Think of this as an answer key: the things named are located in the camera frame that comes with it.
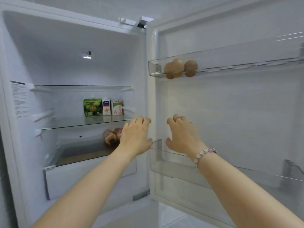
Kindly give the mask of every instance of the beaded bracelet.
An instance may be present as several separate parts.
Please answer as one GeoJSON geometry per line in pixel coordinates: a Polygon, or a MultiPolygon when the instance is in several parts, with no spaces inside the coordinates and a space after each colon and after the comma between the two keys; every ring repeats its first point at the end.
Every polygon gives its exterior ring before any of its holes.
{"type": "Polygon", "coordinates": [[[198,168],[197,163],[199,162],[199,159],[203,157],[206,153],[217,153],[217,151],[213,148],[210,148],[210,149],[205,149],[201,151],[199,154],[197,154],[196,159],[194,160],[194,166],[196,169],[198,168]]]}

